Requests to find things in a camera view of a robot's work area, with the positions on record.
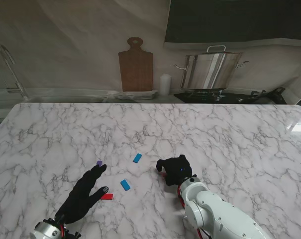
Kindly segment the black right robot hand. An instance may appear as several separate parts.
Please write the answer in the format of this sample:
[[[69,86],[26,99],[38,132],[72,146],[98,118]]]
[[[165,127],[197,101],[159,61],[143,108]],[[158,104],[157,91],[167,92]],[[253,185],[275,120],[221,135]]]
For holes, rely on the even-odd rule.
[[[162,169],[165,170],[166,176],[164,178],[167,186],[180,186],[193,176],[190,163],[183,154],[165,160],[159,159],[156,163],[156,169],[158,172],[161,172]]]

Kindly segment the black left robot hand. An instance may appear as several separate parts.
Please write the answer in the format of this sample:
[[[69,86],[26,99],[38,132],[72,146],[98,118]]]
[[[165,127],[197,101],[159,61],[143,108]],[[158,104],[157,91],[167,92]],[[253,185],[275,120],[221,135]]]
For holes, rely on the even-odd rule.
[[[80,180],[75,184],[68,198],[55,214],[55,220],[62,224],[71,224],[82,219],[89,209],[97,203],[109,188],[103,186],[92,195],[90,194],[97,179],[106,171],[107,166],[96,165],[87,171]]]

